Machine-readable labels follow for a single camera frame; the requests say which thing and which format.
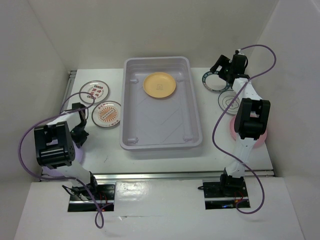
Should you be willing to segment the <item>lavender plastic plate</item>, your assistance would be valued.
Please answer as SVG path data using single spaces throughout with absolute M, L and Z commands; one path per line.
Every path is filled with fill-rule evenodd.
M 82 148 L 77 148 L 76 146 L 74 147 L 75 149 L 75 160 L 78 163 L 82 163 L 83 162 L 83 149 Z M 43 175 L 49 175 L 51 177 L 63 177 L 64 175 L 61 174 L 59 171 L 57 171 L 56 169 L 49 169 L 46 166 L 42 167 L 42 174 Z

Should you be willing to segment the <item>pink plastic plate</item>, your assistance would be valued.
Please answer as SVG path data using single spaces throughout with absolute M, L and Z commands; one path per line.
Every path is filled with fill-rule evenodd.
M 236 116 L 233 116 L 229 122 L 229 131 L 230 131 L 230 135 L 231 137 L 236 140 L 237 138 L 237 134 L 234 130 L 234 123 L 235 123 L 235 119 L 236 119 Z M 267 130 L 265 131 L 264 134 L 262 134 L 258 140 L 255 141 L 255 144 L 254 144 L 254 148 L 259 148 L 261 147 L 264 143 L 265 143 L 265 140 L 267 138 Z

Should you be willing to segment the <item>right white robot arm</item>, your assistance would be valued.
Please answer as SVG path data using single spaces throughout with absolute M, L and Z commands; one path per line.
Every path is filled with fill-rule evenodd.
M 248 58 L 239 50 L 232 59 L 221 55 L 211 72 L 221 67 L 219 78 L 226 81 L 240 100 L 233 129 L 236 133 L 235 147 L 230 155 L 234 159 L 220 176 L 219 192 L 226 197 L 242 190 L 249 155 L 255 143 L 266 132 L 271 103 L 263 100 L 245 74 Z

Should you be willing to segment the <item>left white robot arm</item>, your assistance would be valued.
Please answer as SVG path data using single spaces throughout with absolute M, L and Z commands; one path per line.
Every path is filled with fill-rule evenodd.
M 73 103 L 63 116 L 34 128 L 37 163 L 55 177 L 71 178 L 73 188 L 88 200 L 99 195 L 99 186 L 93 174 L 81 166 L 82 146 L 89 134 L 85 106 Z

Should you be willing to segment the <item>lavender plastic bin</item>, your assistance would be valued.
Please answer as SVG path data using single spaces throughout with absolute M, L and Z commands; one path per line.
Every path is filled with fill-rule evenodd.
M 143 89 L 147 76 L 162 72 L 176 88 L 165 98 Z M 190 62 L 183 56 L 136 57 L 124 63 L 119 144 L 127 151 L 187 149 L 203 141 Z

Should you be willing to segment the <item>teal rimmed white plate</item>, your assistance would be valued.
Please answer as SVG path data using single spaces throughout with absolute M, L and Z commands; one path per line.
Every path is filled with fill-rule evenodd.
M 230 85 L 226 81 L 221 79 L 218 73 L 218 71 L 207 71 L 202 76 L 202 84 L 210 92 L 222 93 L 230 88 Z

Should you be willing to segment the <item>white plate black outline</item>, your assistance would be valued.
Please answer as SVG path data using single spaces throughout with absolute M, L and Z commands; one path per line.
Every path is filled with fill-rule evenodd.
M 233 90 L 226 90 L 218 96 L 218 105 L 221 108 L 222 111 L 225 111 L 225 109 L 229 106 L 229 104 L 232 102 L 232 100 L 235 98 L 236 92 Z M 237 97 L 232 105 L 228 108 L 226 111 L 227 114 L 235 116 L 238 113 L 239 107 L 240 107 L 241 101 Z

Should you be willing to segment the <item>orange sunburst pattern plate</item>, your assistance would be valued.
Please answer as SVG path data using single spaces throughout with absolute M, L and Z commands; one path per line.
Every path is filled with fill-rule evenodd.
M 121 105 L 111 100 L 101 102 L 92 110 L 91 119 L 100 128 L 113 128 L 120 123 Z

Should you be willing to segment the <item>white plate red characters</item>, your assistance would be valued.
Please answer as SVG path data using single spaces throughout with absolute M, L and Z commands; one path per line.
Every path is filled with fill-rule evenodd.
M 87 94 L 81 93 L 80 99 L 82 102 L 86 104 L 91 104 L 94 99 L 95 103 L 102 102 L 107 99 L 110 88 L 109 86 L 104 82 L 100 80 L 96 81 L 89 81 L 86 84 L 84 84 L 80 88 L 80 92 L 86 92 Z

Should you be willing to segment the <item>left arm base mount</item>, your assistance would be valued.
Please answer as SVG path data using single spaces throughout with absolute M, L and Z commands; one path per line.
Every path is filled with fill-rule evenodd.
M 83 187 L 78 190 L 75 187 L 62 185 L 62 188 L 69 194 L 67 209 L 69 213 L 97 211 L 97 207 L 92 197 Z M 95 189 L 90 189 L 90 191 L 103 212 L 114 211 L 116 191 L 115 183 L 98 184 Z

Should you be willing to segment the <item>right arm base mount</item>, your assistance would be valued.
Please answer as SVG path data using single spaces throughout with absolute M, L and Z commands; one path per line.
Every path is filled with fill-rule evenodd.
M 197 187 L 203 192 L 206 210 L 250 208 L 250 200 L 244 177 L 235 178 L 221 174 L 219 181 L 204 181 Z

